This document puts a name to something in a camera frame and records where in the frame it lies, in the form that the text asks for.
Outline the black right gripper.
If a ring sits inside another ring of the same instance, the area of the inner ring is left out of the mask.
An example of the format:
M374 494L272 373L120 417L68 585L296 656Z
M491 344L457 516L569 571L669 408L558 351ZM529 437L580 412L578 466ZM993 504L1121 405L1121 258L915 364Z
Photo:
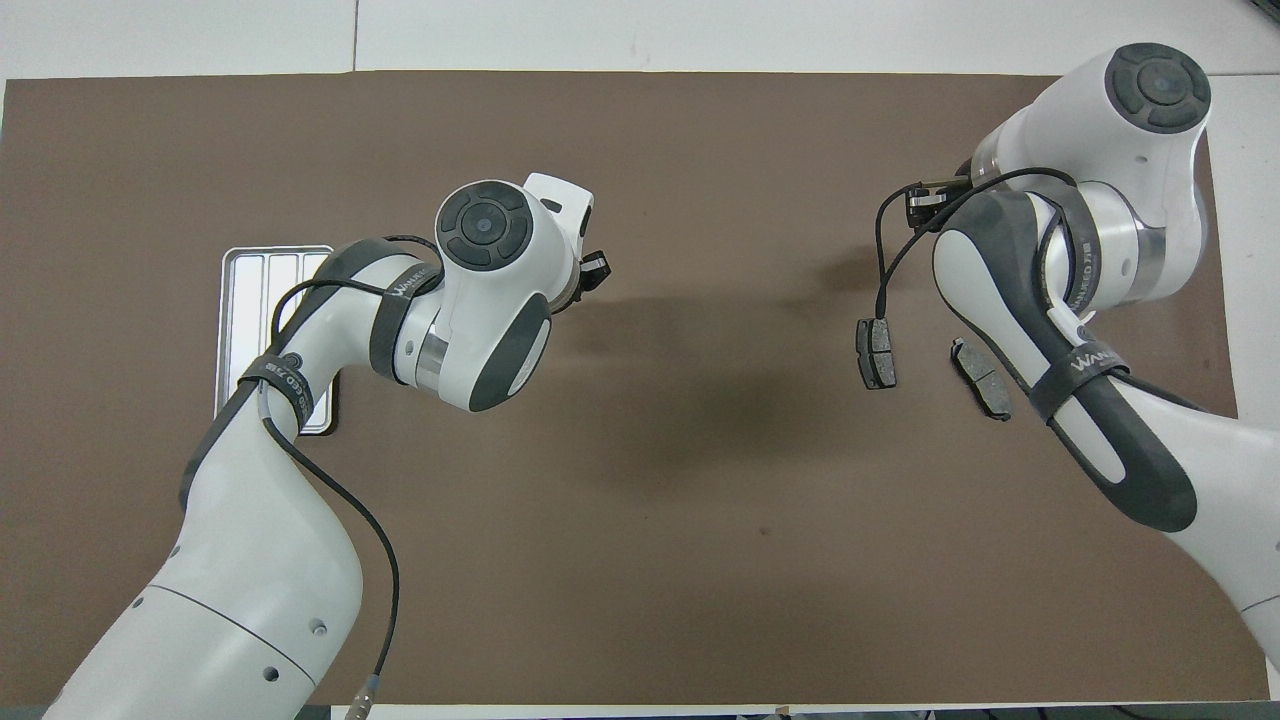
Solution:
M931 197L938 193L940 206L908 206L908 227L913 231L937 232L945 223L945 209L970 193L974 188L970 176L952 176L938 181L938 188L913 184L908 197Z

